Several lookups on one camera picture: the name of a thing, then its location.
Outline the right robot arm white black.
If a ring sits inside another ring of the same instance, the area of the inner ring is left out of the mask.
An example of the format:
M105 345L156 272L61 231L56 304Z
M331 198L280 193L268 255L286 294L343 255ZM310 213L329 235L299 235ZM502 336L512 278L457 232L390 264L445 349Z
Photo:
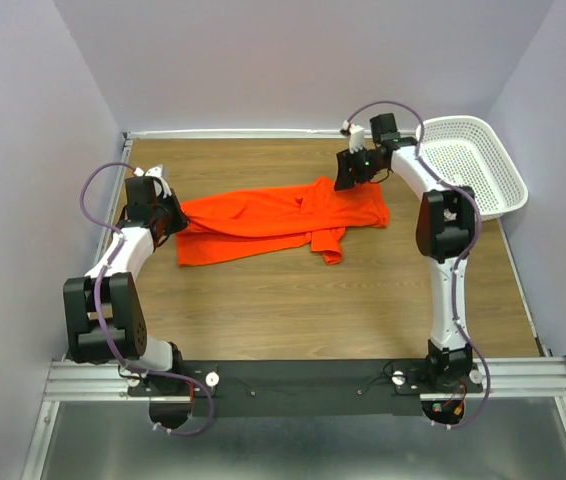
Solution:
M468 376L473 347L465 314L465 270L481 231L481 217L469 187L445 181L421 153L421 136L403 136L393 114L370 120L374 147L365 129L347 119L340 133L348 147L336 155L336 191L370 183L382 170L400 176L420 198L415 240L431 272L433 323L420 378L443 392Z

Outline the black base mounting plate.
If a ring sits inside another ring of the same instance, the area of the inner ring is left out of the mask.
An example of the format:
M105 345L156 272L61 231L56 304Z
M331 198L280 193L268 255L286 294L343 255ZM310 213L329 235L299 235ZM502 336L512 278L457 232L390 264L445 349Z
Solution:
M424 359L183 361L179 378L133 376L128 393L150 401L152 421L188 418L426 416L458 425L482 395L477 365L436 371Z

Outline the aluminium frame rail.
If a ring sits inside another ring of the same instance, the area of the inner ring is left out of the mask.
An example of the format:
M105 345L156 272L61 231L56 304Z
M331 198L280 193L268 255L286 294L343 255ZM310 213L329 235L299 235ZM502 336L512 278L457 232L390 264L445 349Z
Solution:
M491 399L566 397L566 357L492 358L488 364ZM58 361L48 371L43 399L47 402L143 402L168 398L148 391L133 394L113 364L95 366Z

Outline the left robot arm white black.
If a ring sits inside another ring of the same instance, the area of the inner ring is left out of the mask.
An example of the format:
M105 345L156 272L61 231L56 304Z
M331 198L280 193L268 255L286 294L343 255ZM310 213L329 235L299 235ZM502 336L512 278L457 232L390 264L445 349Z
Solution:
M182 356L172 342L147 331L136 279L144 263L189 219L156 168L125 180L127 203L112 241L84 276L63 286L69 357L77 364L112 361L144 377L164 395L177 393L185 380Z

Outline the orange t shirt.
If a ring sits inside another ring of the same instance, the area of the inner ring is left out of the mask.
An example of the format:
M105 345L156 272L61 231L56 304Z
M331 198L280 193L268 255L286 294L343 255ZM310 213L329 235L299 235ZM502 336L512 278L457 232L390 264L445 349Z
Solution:
M177 234L180 267L238 260L305 245L328 265L343 259L350 228L385 228L390 210L377 184L336 191L328 177L309 185L235 191L187 201Z

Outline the white perforated plastic basket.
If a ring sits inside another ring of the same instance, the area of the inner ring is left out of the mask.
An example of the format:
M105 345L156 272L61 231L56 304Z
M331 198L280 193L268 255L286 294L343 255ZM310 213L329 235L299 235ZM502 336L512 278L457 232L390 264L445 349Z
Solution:
M522 208L528 189L493 128L455 115L428 119L416 129L421 155L448 183L469 186L485 221Z

